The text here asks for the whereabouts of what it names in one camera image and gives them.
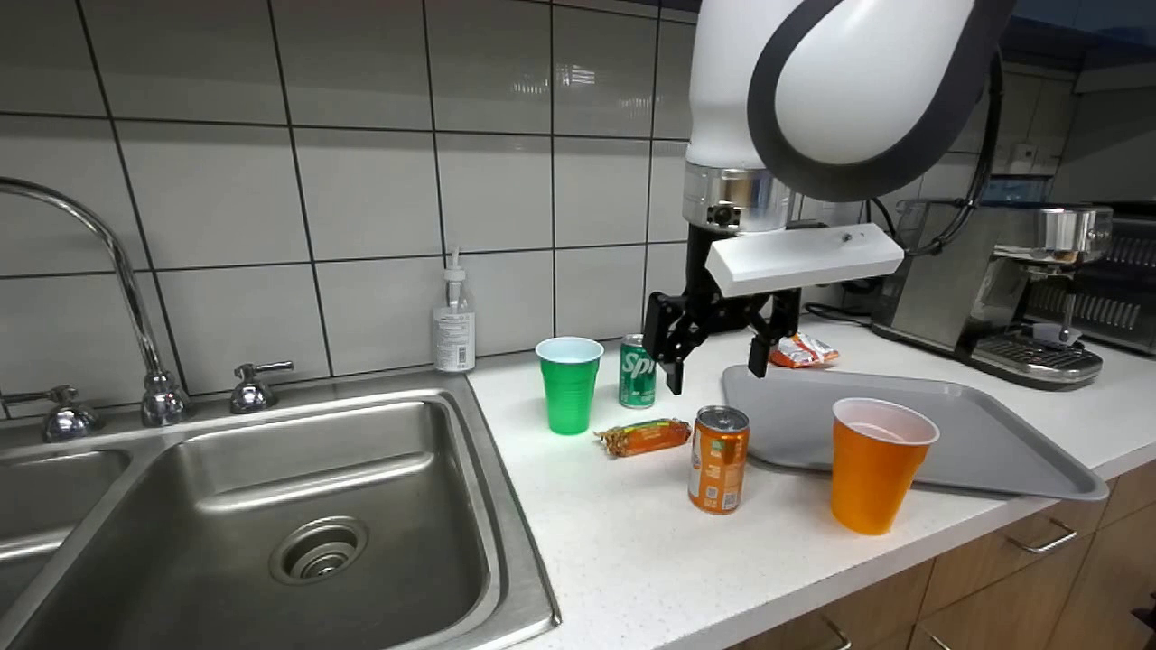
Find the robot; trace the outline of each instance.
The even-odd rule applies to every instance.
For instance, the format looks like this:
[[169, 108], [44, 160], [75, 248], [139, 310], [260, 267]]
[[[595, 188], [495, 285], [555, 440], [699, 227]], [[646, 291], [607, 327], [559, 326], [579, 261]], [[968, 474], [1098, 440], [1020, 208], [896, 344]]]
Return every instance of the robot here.
[[923, 178], [983, 97], [1014, 0], [706, 0], [691, 61], [688, 288], [643, 344], [682, 390], [713, 333], [754, 327], [765, 374], [803, 285], [893, 276], [876, 224], [783, 231], [796, 196], [864, 202]]

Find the cup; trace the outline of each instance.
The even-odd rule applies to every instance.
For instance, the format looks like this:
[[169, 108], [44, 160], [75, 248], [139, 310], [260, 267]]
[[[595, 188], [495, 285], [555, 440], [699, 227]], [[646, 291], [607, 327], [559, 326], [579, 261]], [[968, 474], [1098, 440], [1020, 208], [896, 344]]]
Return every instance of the cup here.
[[915, 474], [940, 440], [940, 425], [902, 404], [876, 397], [835, 400], [831, 511], [859, 533], [884, 533]]
[[546, 418], [552, 432], [573, 437], [590, 425], [593, 383], [602, 348], [587, 336], [555, 336], [535, 348], [546, 383]]

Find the cabinet drawer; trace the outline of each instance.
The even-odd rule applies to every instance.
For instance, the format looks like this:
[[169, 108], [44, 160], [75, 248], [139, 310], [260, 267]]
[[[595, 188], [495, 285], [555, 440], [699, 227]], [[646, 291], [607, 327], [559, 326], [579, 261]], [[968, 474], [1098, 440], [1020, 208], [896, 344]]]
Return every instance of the cabinet drawer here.
[[1156, 504], [1101, 524], [1050, 650], [1147, 650], [1156, 631], [1136, 616], [1156, 592]]
[[917, 621], [915, 650], [1045, 650], [1076, 581], [1088, 537]]
[[899, 629], [890, 639], [871, 641], [871, 645], [856, 645], [856, 650], [909, 650], [909, 629]]
[[924, 611], [940, 611], [1088, 537], [1098, 524], [1098, 511], [1101, 501], [1061, 501], [940, 556], [927, 581]]
[[927, 564], [906, 575], [884, 578], [864, 592], [854, 592], [824, 611], [796, 616], [765, 635], [746, 641], [746, 650], [835, 650], [835, 645], [890, 645], [917, 616], [923, 592], [927, 585]]
[[1104, 508], [1104, 524], [1119, 519], [1141, 504], [1156, 501], [1156, 463], [1132, 471], [1124, 477], [1114, 480], [1114, 499]]

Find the coffee machine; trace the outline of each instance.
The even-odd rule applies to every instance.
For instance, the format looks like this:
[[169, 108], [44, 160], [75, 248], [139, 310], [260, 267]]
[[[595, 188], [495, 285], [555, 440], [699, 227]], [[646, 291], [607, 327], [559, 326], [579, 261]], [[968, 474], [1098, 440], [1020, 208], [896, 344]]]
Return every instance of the coffee machine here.
[[[1030, 388], [1085, 388], [1101, 356], [1085, 350], [1074, 270], [1109, 248], [1101, 206], [977, 206], [923, 202], [899, 221], [902, 243], [955, 231], [952, 245], [915, 254], [876, 301], [882, 336], [955, 355]], [[1033, 288], [1061, 288], [1061, 316], [1027, 313]]]

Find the stainless steel sink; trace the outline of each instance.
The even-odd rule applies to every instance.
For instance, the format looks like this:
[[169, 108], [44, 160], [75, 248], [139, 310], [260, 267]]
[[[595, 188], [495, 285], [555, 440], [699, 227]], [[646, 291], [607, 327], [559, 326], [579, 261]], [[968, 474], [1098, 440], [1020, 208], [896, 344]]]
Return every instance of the stainless steel sink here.
[[0, 463], [0, 616], [113, 487], [127, 457], [60, 453]]
[[24, 585], [0, 641], [505, 645], [555, 621], [464, 378], [299, 390], [157, 437]]

